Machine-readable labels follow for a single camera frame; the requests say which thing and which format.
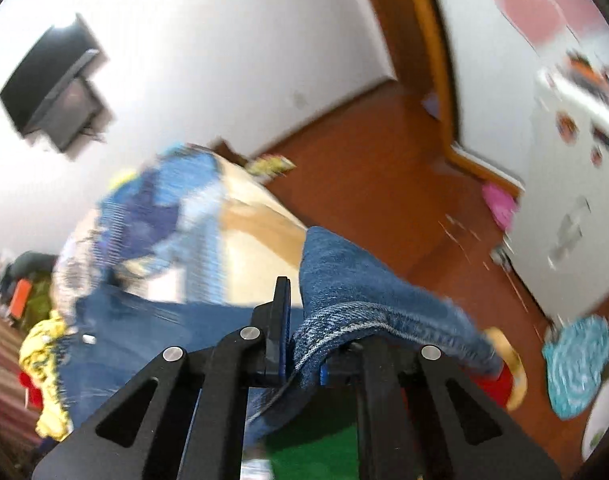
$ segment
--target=green mat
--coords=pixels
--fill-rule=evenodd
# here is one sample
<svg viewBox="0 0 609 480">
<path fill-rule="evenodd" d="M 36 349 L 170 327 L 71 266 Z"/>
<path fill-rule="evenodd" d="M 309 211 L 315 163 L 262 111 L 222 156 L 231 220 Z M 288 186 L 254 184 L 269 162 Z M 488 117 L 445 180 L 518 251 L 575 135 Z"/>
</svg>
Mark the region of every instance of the green mat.
<svg viewBox="0 0 609 480">
<path fill-rule="evenodd" d="M 266 446 L 276 480 L 358 480 L 355 393 L 321 388 Z"/>
</svg>

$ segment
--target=blue jeans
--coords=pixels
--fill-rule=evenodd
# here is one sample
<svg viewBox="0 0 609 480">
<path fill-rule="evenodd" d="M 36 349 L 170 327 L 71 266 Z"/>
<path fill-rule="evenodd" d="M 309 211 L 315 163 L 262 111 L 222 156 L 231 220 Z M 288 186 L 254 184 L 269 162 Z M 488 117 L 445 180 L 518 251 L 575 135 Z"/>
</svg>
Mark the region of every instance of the blue jeans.
<svg viewBox="0 0 609 480">
<path fill-rule="evenodd" d="M 460 308 L 397 278 L 326 229 L 307 232 L 300 292 L 304 308 L 292 311 L 287 384 L 249 395 L 246 445 L 299 413 L 320 383 L 327 355 L 355 339 L 381 335 L 416 347 L 433 344 L 480 374 L 502 369 L 500 357 Z M 60 341 L 58 366 L 74 427 L 164 348 L 212 346 L 251 317 L 250 309 L 235 306 L 153 303 L 107 284 L 76 308 L 80 329 Z M 95 344 L 85 344 L 85 334 Z"/>
</svg>

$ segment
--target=refrigerator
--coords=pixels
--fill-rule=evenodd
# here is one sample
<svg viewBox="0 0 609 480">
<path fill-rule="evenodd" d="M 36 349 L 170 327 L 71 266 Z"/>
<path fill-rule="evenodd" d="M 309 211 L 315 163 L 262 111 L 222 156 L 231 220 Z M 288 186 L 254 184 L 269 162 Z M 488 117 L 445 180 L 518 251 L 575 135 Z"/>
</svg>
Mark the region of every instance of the refrigerator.
<svg viewBox="0 0 609 480">
<path fill-rule="evenodd" d="M 609 295 L 609 91 L 593 83 L 537 73 L 525 192 L 502 248 L 557 326 Z"/>
</svg>

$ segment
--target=pink slipper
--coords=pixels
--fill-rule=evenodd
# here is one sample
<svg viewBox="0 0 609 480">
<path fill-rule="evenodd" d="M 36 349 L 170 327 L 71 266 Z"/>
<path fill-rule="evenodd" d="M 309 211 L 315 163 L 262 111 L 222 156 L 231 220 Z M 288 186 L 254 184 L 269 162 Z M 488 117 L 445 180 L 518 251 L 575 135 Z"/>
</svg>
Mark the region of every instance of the pink slipper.
<svg viewBox="0 0 609 480">
<path fill-rule="evenodd" d="M 491 182 L 487 182 L 483 186 L 483 198 L 489 209 L 491 209 L 491 214 L 496 224 L 503 231 L 511 229 L 513 214 L 518 209 L 518 205 L 513 197 L 504 189 Z"/>
</svg>

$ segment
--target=yellow cloth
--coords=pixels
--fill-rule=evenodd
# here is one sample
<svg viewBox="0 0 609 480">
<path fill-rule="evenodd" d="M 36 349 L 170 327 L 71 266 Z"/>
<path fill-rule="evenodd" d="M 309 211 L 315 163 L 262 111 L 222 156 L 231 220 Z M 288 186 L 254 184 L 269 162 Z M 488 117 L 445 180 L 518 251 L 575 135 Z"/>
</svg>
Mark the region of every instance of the yellow cloth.
<svg viewBox="0 0 609 480">
<path fill-rule="evenodd" d="M 49 319 L 35 325 L 20 347 L 20 368 L 42 391 L 44 409 L 36 425 L 41 437 L 63 440 L 73 429 L 69 415 L 58 397 L 54 341 L 64 334 L 62 317 L 52 310 Z"/>
<path fill-rule="evenodd" d="M 108 190 L 115 191 L 123 184 L 132 181 L 137 178 L 138 172 L 136 170 L 121 170 L 115 174 L 108 183 Z"/>
<path fill-rule="evenodd" d="M 507 364 L 511 375 L 513 376 L 513 388 L 511 394 L 507 400 L 507 411 L 512 412 L 517 410 L 522 401 L 525 400 L 527 395 L 527 374 L 525 367 L 522 365 L 520 355 L 515 351 L 514 347 L 511 346 L 509 340 L 506 338 L 502 330 L 492 326 L 485 330 L 487 339 L 491 341 L 496 352 Z"/>
<path fill-rule="evenodd" d="M 253 176 L 277 176 L 293 170 L 296 165 L 286 156 L 282 155 L 263 155 L 252 160 L 244 168 Z"/>
</svg>

